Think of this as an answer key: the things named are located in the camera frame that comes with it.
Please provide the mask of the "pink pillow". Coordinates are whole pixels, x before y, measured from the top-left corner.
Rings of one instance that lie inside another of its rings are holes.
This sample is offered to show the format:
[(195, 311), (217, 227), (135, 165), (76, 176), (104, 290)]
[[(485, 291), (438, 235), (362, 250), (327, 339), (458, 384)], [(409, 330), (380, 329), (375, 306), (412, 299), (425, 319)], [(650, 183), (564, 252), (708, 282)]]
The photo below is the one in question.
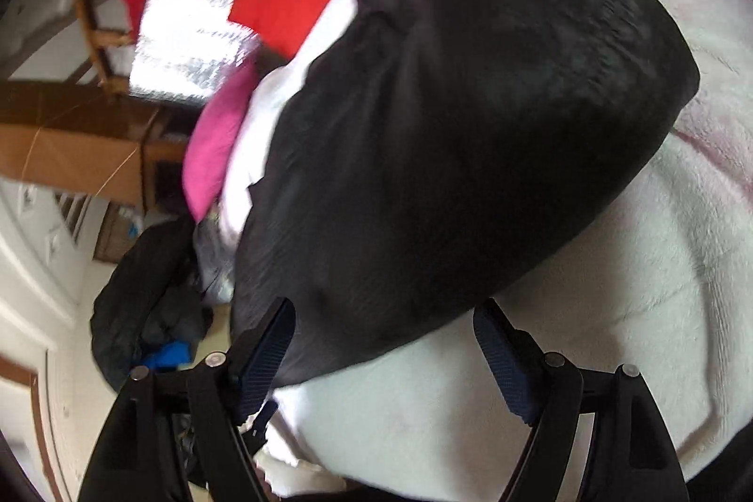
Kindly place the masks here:
[(196, 222), (208, 214), (221, 192), (233, 144), (258, 83), (255, 54), (251, 54), (209, 98), (192, 130), (181, 180), (186, 203)]

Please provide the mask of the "white bed blanket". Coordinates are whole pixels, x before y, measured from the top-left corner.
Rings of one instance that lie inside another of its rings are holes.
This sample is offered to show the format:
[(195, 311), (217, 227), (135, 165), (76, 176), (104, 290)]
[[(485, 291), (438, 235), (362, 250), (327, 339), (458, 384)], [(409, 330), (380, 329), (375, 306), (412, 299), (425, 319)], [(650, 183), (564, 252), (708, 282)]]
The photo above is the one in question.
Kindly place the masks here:
[[(578, 364), (636, 363), (696, 475), (752, 417), (752, 0), (660, 1), (697, 97), (604, 214), (500, 300)], [(468, 317), (280, 400), (324, 469), (433, 500), (498, 497), (526, 437)]]

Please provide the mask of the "black jacket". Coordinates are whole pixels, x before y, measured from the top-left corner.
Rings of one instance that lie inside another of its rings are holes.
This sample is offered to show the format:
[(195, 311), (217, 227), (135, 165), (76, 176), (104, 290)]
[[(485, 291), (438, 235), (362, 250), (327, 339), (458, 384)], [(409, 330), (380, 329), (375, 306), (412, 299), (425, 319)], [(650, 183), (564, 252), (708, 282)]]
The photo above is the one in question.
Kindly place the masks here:
[(288, 298), (274, 385), (383, 356), (520, 279), (656, 153), (699, 70), (657, 0), (356, 0), (283, 107), (232, 329)]

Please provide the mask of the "grey folded garment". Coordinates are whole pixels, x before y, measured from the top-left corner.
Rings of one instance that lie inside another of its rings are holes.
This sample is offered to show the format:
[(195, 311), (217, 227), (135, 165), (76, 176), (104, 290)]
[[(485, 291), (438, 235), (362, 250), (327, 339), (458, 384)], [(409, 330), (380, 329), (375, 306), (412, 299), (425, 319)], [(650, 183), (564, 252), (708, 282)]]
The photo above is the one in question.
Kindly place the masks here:
[(235, 289), (235, 251), (224, 243), (218, 223), (204, 219), (192, 238), (197, 256), (199, 292), (207, 306), (228, 304)]

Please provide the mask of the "brown cardboard box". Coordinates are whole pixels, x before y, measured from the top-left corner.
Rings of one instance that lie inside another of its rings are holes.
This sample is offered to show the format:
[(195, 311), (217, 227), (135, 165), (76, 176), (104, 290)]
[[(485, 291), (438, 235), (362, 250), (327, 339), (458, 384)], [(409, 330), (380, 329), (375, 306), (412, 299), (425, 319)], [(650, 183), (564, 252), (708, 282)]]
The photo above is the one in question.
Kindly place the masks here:
[(1, 176), (115, 203), (143, 205), (138, 140), (1, 125)]

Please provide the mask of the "blue garment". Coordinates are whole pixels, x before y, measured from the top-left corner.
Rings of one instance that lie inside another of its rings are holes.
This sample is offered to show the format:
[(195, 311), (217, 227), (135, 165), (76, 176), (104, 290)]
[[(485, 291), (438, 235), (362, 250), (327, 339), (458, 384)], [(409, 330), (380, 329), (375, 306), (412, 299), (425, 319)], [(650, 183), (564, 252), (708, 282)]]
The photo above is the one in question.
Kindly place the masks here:
[(148, 354), (142, 359), (142, 366), (149, 369), (178, 369), (184, 364), (189, 364), (192, 361), (192, 347), (189, 343), (170, 342), (158, 351)]

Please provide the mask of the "dark clothes pile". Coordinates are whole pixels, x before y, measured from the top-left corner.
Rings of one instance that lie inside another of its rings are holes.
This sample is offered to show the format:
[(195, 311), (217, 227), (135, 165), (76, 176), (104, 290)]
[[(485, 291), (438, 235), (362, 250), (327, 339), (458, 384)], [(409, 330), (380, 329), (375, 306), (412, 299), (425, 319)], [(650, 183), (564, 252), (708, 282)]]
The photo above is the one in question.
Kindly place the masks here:
[(145, 356), (180, 340), (192, 359), (213, 315), (198, 289), (190, 216), (152, 225), (126, 252), (93, 303), (89, 320), (95, 364), (119, 390)]

